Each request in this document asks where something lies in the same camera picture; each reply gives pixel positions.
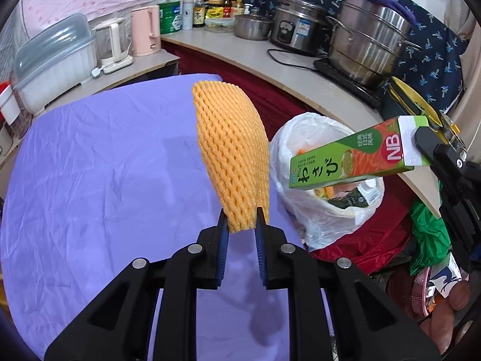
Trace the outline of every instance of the rice cooker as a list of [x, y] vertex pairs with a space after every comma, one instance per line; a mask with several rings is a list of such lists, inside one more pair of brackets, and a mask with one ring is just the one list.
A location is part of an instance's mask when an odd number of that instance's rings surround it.
[[327, 14], [323, 7], [304, 0], [280, 0], [270, 41], [301, 54], [317, 54], [324, 36], [332, 31]]

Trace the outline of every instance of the green can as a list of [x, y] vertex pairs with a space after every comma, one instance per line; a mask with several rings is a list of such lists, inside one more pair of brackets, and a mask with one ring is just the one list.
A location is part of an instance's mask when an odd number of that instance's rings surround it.
[[168, 34], [182, 28], [180, 1], [159, 4], [160, 33]]

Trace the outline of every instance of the rice cooker lid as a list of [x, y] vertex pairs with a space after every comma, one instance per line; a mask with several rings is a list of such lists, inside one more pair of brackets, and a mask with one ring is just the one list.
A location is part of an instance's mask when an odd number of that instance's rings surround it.
[[327, 10], [320, 5], [311, 4], [304, 0], [280, 0], [280, 4], [276, 9], [289, 11], [294, 15], [300, 13], [317, 20], [323, 19], [328, 13]]

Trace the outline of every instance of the black stove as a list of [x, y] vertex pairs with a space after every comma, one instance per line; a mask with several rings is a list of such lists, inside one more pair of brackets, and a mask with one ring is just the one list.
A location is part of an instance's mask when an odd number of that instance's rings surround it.
[[332, 67], [331, 64], [329, 64], [327, 57], [324, 57], [320, 60], [315, 60], [314, 67], [317, 69], [319, 74], [350, 92], [372, 109], [378, 110], [381, 107], [381, 94], [379, 90], [373, 91], [356, 83], [349, 77], [339, 72], [336, 68]]

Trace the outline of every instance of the small saucepan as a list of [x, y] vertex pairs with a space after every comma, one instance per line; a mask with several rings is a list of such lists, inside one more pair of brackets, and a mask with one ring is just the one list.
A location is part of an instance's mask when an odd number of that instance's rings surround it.
[[235, 16], [234, 35], [251, 41], [264, 41], [268, 38], [272, 20], [256, 14]]

